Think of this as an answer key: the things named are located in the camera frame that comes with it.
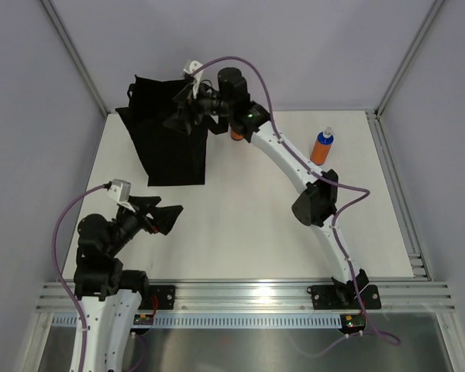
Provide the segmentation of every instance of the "spray bottle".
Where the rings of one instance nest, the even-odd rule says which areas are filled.
[[[310,160],[317,165],[323,165],[329,150],[331,150],[332,142],[334,142],[334,135],[332,134],[332,128],[328,126],[317,136]]]

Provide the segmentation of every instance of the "robotic arm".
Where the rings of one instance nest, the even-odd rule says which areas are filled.
[[[332,226],[332,217],[336,213],[337,187],[319,180],[310,171],[336,182],[338,175],[334,170],[323,171],[307,159],[296,147],[279,133],[270,123],[269,112],[250,100],[246,79],[241,71],[227,67],[218,73],[219,89],[201,82],[201,72],[194,75],[201,64],[191,61],[184,68],[184,78],[188,86],[175,98],[178,110],[164,125],[184,134],[189,134],[193,125],[199,125],[203,116],[218,116],[214,134],[225,133],[229,126],[235,132],[262,150],[288,176],[296,191],[300,194],[291,210],[296,219],[309,227],[317,236],[329,259],[335,288],[335,296],[343,306],[354,302],[356,293],[348,260],[352,261],[360,291],[369,281],[365,271],[352,258],[349,247],[340,232],[339,226]],[[336,242],[334,229],[338,231],[340,243],[348,254],[346,258]]]
[[[74,295],[87,328],[77,322],[69,370],[121,372],[127,337],[141,304],[153,308],[152,293],[144,271],[123,270],[115,255],[140,231],[167,235],[183,207],[159,208],[159,197],[133,197],[131,184],[114,180],[107,190],[119,209],[112,221],[88,215],[77,226],[79,233],[74,274]]]

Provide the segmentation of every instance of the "black mounting bracket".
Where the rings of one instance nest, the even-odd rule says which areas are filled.
[[[322,172],[322,176],[337,182],[338,174],[334,170]],[[305,226],[324,226],[324,221],[336,213],[338,189],[336,186],[317,180],[307,183],[307,188],[294,202],[291,210],[294,217]]]
[[[312,297],[314,310],[360,310],[360,303],[354,299],[348,305],[343,304],[336,293],[336,287],[329,285],[312,285],[307,288]],[[367,310],[382,308],[381,297],[376,285],[369,284],[360,292],[363,304]]]
[[[175,285],[150,285],[148,289],[149,295],[141,301],[139,310],[153,311],[153,296],[157,297],[157,310],[174,310],[174,302],[176,300]]]
[[[360,269],[354,280],[365,308],[369,310],[382,308],[377,286],[369,284],[365,271]],[[361,310],[353,281],[341,283],[333,278],[332,282],[333,284],[316,284],[307,288],[307,293],[312,297],[314,310]]]

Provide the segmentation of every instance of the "white bracket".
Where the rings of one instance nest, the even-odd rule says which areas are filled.
[[[131,192],[131,184],[124,180],[112,180],[110,188],[107,190],[107,195],[117,205],[124,207],[131,212],[135,212],[134,207],[129,203],[129,193]]]
[[[202,64],[197,60],[189,60],[184,66],[184,72],[186,74],[192,74],[201,66]],[[194,76],[195,82],[193,83],[193,98],[196,98],[198,95],[198,89],[200,88],[200,81],[202,81],[202,75],[203,71],[200,71]]]

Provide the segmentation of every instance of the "white bottle cap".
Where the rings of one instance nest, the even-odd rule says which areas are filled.
[[[322,134],[325,138],[330,138],[334,132],[332,131],[332,128],[328,126],[325,128],[324,133]]]

